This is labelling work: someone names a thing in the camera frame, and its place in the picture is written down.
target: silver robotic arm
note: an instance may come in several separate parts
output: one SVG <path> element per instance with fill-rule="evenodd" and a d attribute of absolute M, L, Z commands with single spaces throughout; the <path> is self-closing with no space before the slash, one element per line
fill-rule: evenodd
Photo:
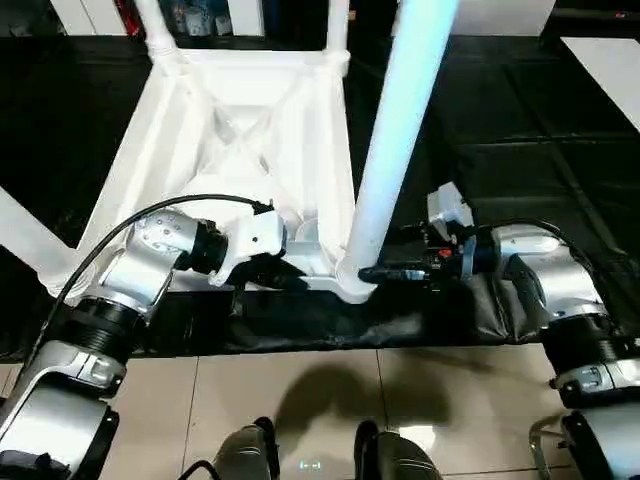
<path fill-rule="evenodd" d="M 256 221 L 259 245 L 252 241 Z M 221 284 L 232 280 L 236 267 L 235 282 L 268 279 L 260 267 L 265 259 L 278 262 L 283 238 L 274 211 L 242 219 L 224 233 L 169 209 L 130 227 L 125 247 L 25 366 L 4 402 L 0 479 L 97 479 L 118 425 L 105 400 L 122 384 L 174 269 L 215 274 Z M 261 259 L 257 270 L 250 267 L 255 258 Z"/>

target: robotic arm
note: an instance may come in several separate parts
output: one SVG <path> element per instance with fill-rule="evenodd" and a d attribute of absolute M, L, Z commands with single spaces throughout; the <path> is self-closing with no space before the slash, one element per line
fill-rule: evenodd
<path fill-rule="evenodd" d="M 105 399 L 124 380 L 140 331 L 174 269 L 211 273 L 218 284 L 283 283 L 270 267 L 282 267 L 284 238 L 273 209 L 242 218 L 224 233 L 169 209 L 138 221 L 4 402 L 0 478 L 97 479 L 118 426 Z M 285 270 L 290 282 L 301 273 Z"/>
<path fill-rule="evenodd" d="M 400 234 L 424 240 L 424 259 L 364 269 L 361 279 L 430 285 L 494 275 L 515 292 L 514 308 L 548 325 L 541 339 L 556 371 L 552 386 L 575 409 L 563 434 L 584 478 L 638 475 L 640 351 L 611 321 L 587 260 L 540 226 L 476 228 L 453 184 L 428 204 L 429 221 Z M 98 478 L 118 425 L 105 399 L 117 393 L 174 270 L 208 274 L 215 285 L 305 288 L 303 272 L 282 260 L 282 220 L 273 209 L 256 213 L 224 232 L 169 209 L 130 228 L 125 248 L 26 365 L 0 410 L 0 479 Z"/>

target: chair leg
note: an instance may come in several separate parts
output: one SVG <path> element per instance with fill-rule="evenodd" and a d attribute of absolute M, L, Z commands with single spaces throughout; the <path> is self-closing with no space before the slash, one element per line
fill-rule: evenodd
<path fill-rule="evenodd" d="M 544 437 L 554 438 L 557 440 L 563 440 L 564 437 L 558 432 L 547 430 L 546 428 L 555 425 L 560 420 L 561 415 L 553 415 L 551 417 L 543 418 L 540 421 L 534 423 L 529 429 L 529 449 L 533 456 L 536 469 L 538 470 L 538 476 L 540 480 L 552 480 L 551 471 L 547 460 L 544 458 L 544 451 L 542 450 L 542 439 Z"/>

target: red component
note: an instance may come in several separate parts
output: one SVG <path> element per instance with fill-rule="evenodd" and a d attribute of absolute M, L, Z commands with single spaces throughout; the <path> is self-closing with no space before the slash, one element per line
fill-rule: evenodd
<path fill-rule="evenodd" d="M 135 37 L 140 33 L 140 22 L 138 21 L 135 10 L 126 0 L 115 0 L 116 7 L 120 12 L 120 18 L 127 31 L 127 35 Z"/>

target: black fabric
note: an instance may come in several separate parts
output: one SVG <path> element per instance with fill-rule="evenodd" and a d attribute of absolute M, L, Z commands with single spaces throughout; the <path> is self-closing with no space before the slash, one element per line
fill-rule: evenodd
<path fill-rule="evenodd" d="M 345 79 L 354 183 L 360 183 L 390 44 L 354 29 Z M 256 39 L 189 47 L 287 48 Z M 2 186 L 69 244 L 79 239 L 150 70 L 122 38 L 0 41 Z M 536 218 L 559 226 L 603 272 L 610 308 L 637 329 L 640 137 L 571 54 L 534 38 L 452 37 L 393 217 L 424 219 L 426 194 L 454 180 L 479 223 Z M 34 171 L 42 172 L 33 175 Z M 51 304 L 5 251 L 0 351 L 19 359 Z M 387 245 L 384 259 L 421 254 Z M 364 305 L 325 292 L 168 294 L 140 355 L 205 355 L 536 340 L 541 325 L 510 318 L 485 277 L 439 294 L 385 287 Z"/>

